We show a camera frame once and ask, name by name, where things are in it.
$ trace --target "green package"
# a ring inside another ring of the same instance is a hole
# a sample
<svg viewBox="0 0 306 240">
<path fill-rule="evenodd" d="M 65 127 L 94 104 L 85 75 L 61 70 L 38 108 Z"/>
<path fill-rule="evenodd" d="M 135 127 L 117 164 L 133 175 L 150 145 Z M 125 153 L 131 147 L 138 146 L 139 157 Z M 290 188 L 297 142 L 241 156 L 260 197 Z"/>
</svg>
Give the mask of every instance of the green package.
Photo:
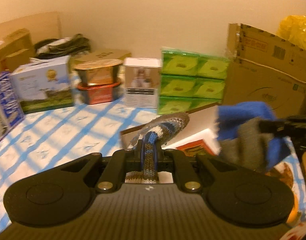
<svg viewBox="0 0 306 240">
<path fill-rule="evenodd" d="M 163 74 L 196 76 L 199 54 L 177 49 L 162 50 Z"/>
<path fill-rule="evenodd" d="M 226 79 L 229 62 L 229 59 L 224 57 L 201 55 L 197 75 L 201 77 Z"/>
<path fill-rule="evenodd" d="M 157 114 L 173 114 L 191 109 L 192 98 L 160 97 Z"/>
<path fill-rule="evenodd" d="M 224 80 L 197 78 L 193 97 L 222 99 L 224 87 Z"/>
<path fill-rule="evenodd" d="M 206 106 L 212 103 L 222 103 L 220 99 L 209 99 L 209 98 L 192 98 L 191 109 L 199 108 L 201 106 Z"/>
<path fill-rule="evenodd" d="M 195 77 L 162 74 L 160 95 L 193 97 L 196 80 Z"/>
</svg>

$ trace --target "barcode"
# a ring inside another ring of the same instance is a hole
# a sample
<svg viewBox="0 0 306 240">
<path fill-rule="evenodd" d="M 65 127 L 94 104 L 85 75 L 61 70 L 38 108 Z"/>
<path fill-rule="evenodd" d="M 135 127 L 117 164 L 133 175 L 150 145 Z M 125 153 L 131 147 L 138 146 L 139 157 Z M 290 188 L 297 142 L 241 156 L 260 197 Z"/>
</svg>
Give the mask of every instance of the barcode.
<svg viewBox="0 0 306 240">
<path fill-rule="evenodd" d="M 283 60 L 285 57 L 285 50 L 280 47 L 274 46 L 273 57 Z"/>
</svg>

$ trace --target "ribbed gray surface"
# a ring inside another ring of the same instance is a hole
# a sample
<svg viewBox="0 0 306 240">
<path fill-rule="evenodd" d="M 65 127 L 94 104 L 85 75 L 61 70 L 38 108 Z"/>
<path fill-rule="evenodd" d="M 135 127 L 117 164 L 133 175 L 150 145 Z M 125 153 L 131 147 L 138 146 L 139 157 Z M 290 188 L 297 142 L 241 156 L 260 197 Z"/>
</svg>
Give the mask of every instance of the ribbed gray surface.
<svg viewBox="0 0 306 240">
<path fill-rule="evenodd" d="M 199 195 L 183 193 L 175 184 L 123 184 L 118 192 L 99 195 L 74 221 L 52 228 L 14 223 L 0 240 L 278 240 L 288 229 L 284 224 L 266 229 L 231 225 Z"/>
</svg>

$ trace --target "yellow plastic bag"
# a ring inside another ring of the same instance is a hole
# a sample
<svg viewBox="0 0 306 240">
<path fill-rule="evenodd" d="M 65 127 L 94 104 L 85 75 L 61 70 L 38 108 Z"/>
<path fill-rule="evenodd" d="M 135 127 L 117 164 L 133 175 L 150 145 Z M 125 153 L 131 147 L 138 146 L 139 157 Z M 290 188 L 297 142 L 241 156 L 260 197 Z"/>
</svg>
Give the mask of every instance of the yellow plastic bag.
<svg viewBox="0 0 306 240">
<path fill-rule="evenodd" d="M 280 22 L 276 35 L 306 50 L 306 16 L 287 16 Z"/>
</svg>

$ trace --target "red container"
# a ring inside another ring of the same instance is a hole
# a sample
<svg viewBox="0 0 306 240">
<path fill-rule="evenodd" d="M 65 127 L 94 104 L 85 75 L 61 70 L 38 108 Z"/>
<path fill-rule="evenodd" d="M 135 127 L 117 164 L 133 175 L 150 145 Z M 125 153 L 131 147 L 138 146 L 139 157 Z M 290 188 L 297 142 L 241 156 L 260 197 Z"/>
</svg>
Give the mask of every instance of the red container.
<svg viewBox="0 0 306 240">
<path fill-rule="evenodd" d="M 83 87 L 82 83 L 77 85 L 81 91 L 84 102 L 88 105 L 112 102 L 121 95 L 121 80 L 118 78 L 116 83 L 102 86 Z"/>
</svg>

